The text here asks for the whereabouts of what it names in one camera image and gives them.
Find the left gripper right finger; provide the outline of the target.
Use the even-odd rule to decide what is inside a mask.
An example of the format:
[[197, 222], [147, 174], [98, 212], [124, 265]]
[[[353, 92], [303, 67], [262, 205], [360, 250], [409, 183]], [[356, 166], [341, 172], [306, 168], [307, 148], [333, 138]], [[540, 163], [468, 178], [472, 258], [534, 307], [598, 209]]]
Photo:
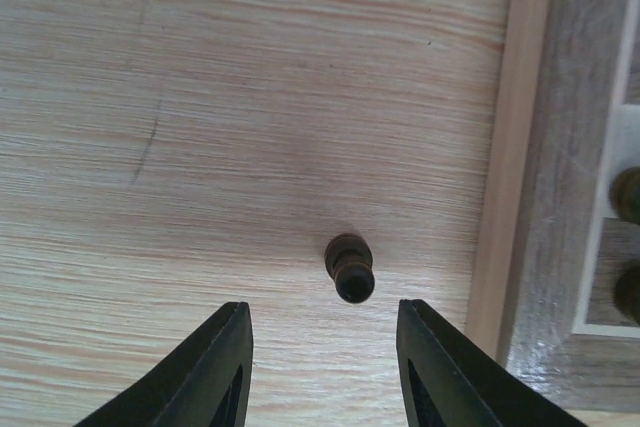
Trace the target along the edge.
[[426, 302], [403, 299], [397, 357], [410, 426], [581, 426]]

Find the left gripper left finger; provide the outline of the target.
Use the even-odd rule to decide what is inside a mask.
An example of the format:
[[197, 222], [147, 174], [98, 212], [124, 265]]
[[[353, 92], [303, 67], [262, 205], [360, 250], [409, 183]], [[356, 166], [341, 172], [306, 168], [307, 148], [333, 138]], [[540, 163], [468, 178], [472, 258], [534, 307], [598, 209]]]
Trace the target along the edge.
[[228, 302], [80, 426], [243, 426], [252, 373], [249, 304]]

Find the dark pawn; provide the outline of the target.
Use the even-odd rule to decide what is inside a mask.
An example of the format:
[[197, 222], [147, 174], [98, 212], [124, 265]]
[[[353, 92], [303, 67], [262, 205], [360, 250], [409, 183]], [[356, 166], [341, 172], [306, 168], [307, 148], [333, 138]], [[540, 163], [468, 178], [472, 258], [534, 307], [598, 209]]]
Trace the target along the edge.
[[636, 325], [639, 324], [639, 271], [639, 263], [630, 262], [614, 288], [617, 309]]
[[334, 237], [326, 246], [325, 268], [341, 299], [365, 302], [375, 288], [373, 255], [365, 240], [353, 233]]

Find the dark chess piece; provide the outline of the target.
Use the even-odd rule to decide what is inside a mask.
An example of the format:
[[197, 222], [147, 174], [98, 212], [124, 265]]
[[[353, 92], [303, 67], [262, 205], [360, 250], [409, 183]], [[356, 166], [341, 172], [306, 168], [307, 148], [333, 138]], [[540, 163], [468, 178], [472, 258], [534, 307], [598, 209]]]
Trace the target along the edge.
[[639, 224], [639, 181], [640, 168], [628, 168], [613, 180], [609, 190], [609, 200], [613, 211], [623, 221]]

